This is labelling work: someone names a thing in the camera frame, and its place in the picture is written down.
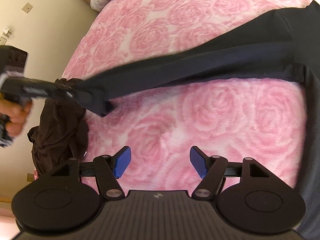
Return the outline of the person's left hand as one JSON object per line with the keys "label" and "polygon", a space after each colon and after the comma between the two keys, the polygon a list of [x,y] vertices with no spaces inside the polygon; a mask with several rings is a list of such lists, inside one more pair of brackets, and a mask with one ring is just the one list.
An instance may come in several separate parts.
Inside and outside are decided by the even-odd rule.
{"label": "person's left hand", "polygon": [[11,137],[16,137],[22,132],[32,106],[33,102],[31,100],[28,100],[22,107],[17,103],[6,100],[1,94],[1,114],[9,117],[5,129]]}

